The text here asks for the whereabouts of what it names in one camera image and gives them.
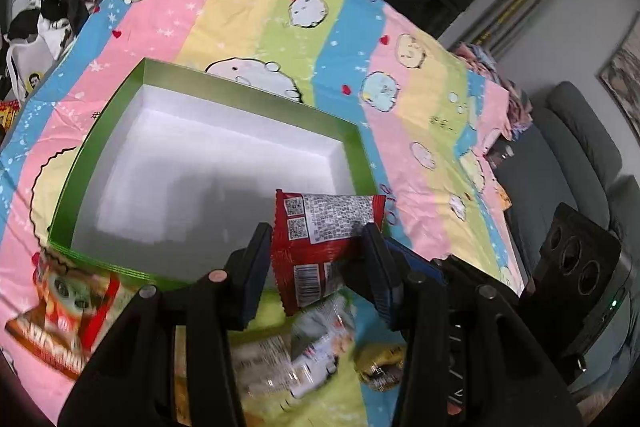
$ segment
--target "barcode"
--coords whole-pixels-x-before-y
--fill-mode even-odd
[[[304,239],[309,237],[309,233],[306,231],[306,219],[305,217],[294,217],[293,219],[287,219],[287,230],[289,230],[289,240]]]
[[[296,285],[296,299],[301,308],[319,301],[320,270],[317,264],[298,264],[293,267],[293,280]]]
[[[301,216],[305,213],[305,205],[302,202],[302,196],[284,200],[284,208],[287,211],[287,216]]]
[[[329,295],[342,288],[342,276],[335,263],[324,263],[324,294]]]

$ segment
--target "blue stripe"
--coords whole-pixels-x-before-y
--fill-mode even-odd
[[[369,301],[350,292],[353,305],[356,308],[353,320],[355,323],[356,352],[369,344],[406,344],[399,331],[391,331],[386,327],[378,315],[378,311]],[[367,424],[369,427],[388,427],[391,425],[398,402],[400,386],[380,393],[365,384],[360,385],[362,400],[367,410]]]
[[[11,140],[0,153],[0,241],[4,236],[9,203],[28,151],[39,140],[56,103],[67,95],[82,72],[100,55],[111,37],[111,29],[120,23],[129,8],[122,0],[103,0],[100,11],[89,17],[71,51],[26,102],[20,119],[14,123]]]
[[[358,94],[369,71],[369,57],[385,27],[383,6],[381,0],[344,0],[340,15],[316,61],[313,78],[316,107],[357,124],[379,189],[381,184],[392,187]],[[351,94],[343,94],[342,86],[348,86]],[[411,248],[411,240],[404,233],[399,216],[397,224],[390,229],[394,239]]]
[[[479,74],[468,71],[466,80],[468,85],[468,95],[476,97],[476,116],[479,118],[482,114],[482,108],[484,107],[485,79]],[[459,160],[460,156],[464,155],[469,149],[471,149],[471,147],[476,145],[477,141],[478,133],[467,125],[453,147],[453,152],[456,158]],[[459,164],[459,166],[460,169],[464,172],[462,165]],[[498,228],[495,226],[494,218],[489,213],[489,210],[484,204],[484,200],[478,193],[478,190],[476,189],[473,181],[469,181],[471,183],[471,186],[474,188],[474,195],[476,197],[476,201],[478,202],[478,207],[480,208],[482,219],[484,219],[484,224],[486,226],[487,232],[489,233],[489,239],[491,240],[491,245],[494,249],[496,259],[498,261],[498,267],[502,268],[508,266],[509,254],[507,253],[507,247],[502,240],[502,236],[500,235]]]

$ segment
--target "snack package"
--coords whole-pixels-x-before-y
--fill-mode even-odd
[[[342,286],[336,263],[357,255],[362,227],[382,226],[385,196],[276,191],[271,266],[287,315]]]
[[[406,344],[369,344],[356,356],[360,381],[374,391],[384,392],[399,385],[404,372]]]
[[[270,299],[268,294],[263,297],[264,310]],[[265,420],[261,417],[271,417],[274,411],[292,411],[304,396],[322,387],[338,371],[340,357],[353,346],[355,332],[351,305],[342,293],[284,320],[279,327],[261,328],[261,320],[258,316],[257,327],[250,325],[248,331],[230,335],[231,362],[247,425],[261,425]],[[176,328],[174,375],[176,418],[190,425],[184,327]]]
[[[76,379],[134,295],[116,275],[88,274],[45,250],[31,257],[39,302],[5,324],[38,358]]]

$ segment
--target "red snack bag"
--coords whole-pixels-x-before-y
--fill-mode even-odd
[[[357,254],[366,223],[382,226],[385,196],[276,191],[271,266],[287,315],[340,287],[334,262]]]

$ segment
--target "speaker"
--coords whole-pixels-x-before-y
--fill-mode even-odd
[[[618,310],[636,275],[607,230],[565,203],[556,208],[518,313],[567,383]]]

